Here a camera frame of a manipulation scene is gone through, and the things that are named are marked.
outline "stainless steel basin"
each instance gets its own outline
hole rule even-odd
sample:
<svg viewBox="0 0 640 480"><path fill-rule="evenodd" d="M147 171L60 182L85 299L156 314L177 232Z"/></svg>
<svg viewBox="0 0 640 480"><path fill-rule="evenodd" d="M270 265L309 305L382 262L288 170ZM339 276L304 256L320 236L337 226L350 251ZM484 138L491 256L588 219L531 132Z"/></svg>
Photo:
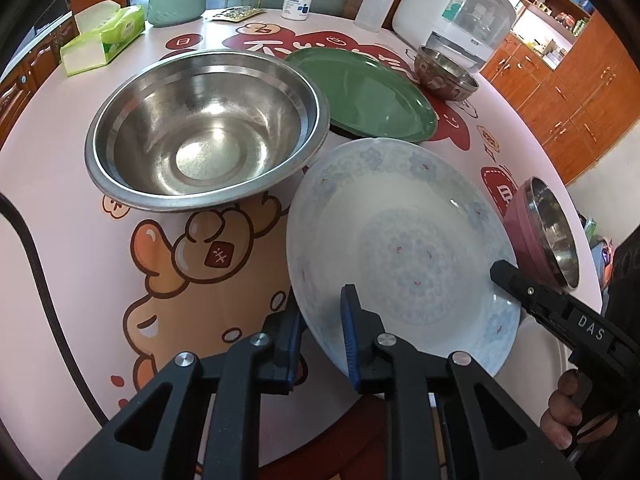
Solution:
<svg viewBox="0 0 640 480"><path fill-rule="evenodd" d="M329 128L318 88L271 56L204 50L152 65L107 99L85 162L110 198L152 211L207 208L300 170Z"/></svg>

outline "cartoon bear print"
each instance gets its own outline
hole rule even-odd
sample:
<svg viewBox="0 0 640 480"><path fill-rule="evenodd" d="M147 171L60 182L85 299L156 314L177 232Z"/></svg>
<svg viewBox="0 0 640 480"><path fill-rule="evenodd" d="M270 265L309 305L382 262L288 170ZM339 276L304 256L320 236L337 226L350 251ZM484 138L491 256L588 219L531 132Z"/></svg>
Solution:
<svg viewBox="0 0 640 480"><path fill-rule="evenodd" d="M131 256L148 294L123 320L139 355L133 381L140 390L182 351L207 357L258 332L289 292L286 212L269 195L190 216L175 243L153 220L140 222Z"/></svg>

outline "black cable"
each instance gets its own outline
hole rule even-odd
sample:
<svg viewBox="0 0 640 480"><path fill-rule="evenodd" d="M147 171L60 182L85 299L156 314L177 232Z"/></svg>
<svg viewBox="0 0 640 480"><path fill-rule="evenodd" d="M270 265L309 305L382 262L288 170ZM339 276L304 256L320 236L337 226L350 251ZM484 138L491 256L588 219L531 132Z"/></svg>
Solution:
<svg viewBox="0 0 640 480"><path fill-rule="evenodd" d="M66 369L69 371L73 382L76 384L80 395L95 417L95 420L97 420L101 426L104 426L109 419L98 405L94 394L91 393L89 386L80 372L78 363L76 363L76 360L71 353L71 348L69 348L69 344L66 342L65 334L63 333L62 326L60 325L60 320L58 319L58 315L53 307L53 301L51 299L49 287L47 286L47 280L45 279L42 264L40 263L40 257L38 256L38 251L36 250L33 237L31 237L31 232L22 218L22 215L20 215L20 212L2 193L0 193L0 214L7 219L9 224L14 228L18 238L20 238L24 252L29 260L29 265L31 266L33 281L38 289L38 295L40 297L40 302L42 303L44 315L47 317L51 333L58 345L58 349L60 350L60 355L62 355L62 359L65 362Z"/></svg>

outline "human hand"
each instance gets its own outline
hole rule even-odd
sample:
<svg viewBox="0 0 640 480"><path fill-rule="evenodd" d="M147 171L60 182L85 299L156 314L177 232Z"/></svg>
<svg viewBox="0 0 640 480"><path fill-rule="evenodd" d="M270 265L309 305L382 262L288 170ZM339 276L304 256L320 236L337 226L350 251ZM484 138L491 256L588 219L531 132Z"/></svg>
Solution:
<svg viewBox="0 0 640 480"><path fill-rule="evenodd" d="M548 439L558 448L567 449L573 437L568 427L579 426L582 422L582 412L570 399L578 390L578 375L575 370L568 370L558 379L558 389L549 397L549 408L540 419L540 429ZM601 417L589 421L580 432L583 433L602 420ZM580 438L578 443L588 443L608 437L616 429L618 416L612 417L600 428Z"/></svg>

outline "green plate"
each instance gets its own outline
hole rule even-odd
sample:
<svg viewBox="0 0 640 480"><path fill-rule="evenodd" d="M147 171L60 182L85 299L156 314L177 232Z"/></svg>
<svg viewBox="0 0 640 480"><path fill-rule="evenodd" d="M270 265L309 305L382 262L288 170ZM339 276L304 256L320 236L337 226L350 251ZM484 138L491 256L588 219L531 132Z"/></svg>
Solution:
<svg viewBox="0 0 640 480"><path fill-rule="evenodd" d="M286 59L320 87L329 101L331 122L356 136L423 142L436 132L436 112L420 90L370 57L313 47Z"/></svg>

